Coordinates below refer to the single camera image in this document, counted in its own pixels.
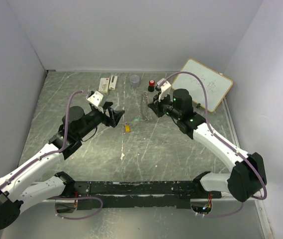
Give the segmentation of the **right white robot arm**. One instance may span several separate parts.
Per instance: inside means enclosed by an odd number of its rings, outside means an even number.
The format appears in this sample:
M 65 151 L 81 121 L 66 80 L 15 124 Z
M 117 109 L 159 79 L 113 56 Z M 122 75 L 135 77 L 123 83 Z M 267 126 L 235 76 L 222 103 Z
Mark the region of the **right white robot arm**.
M 172 96 L 153 97 L 148 104 L 157 117 L 164 115 L 176 123 L 179 130 L 190 139 L 203 144 L 228 168 L 229 174 L 204 172 L 195 178 L 194 194 L 204 198 L 210 191 L 226 192 L 237 201 L 245 202 L 254 198 L 267 183 L 264 161 L 258 153 L 248 153 L 221 136 L 207 118 L 195 112 L 192 99 L 185 89 L 177 89 Z

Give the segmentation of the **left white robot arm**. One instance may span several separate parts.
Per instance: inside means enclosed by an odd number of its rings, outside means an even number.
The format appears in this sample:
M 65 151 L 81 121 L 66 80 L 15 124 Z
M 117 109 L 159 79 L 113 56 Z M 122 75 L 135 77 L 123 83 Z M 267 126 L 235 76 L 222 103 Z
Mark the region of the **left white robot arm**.
M 53 175 L 45 182 L 33 182 L 52 166 L 70 158 L 81 146 L 83 138 L 100 124 L 116 127 L 124 110 L 116 111 L 111 102 L 97 108 L 90 104 L 85 113 L 79 106 L 67 107 L 57 133 L 32 158 L 11 173 L 0 178 L 0 230 L 11 225 L 26 209 L 43 200 L 74 195 L 75 181 L 65 172 Z

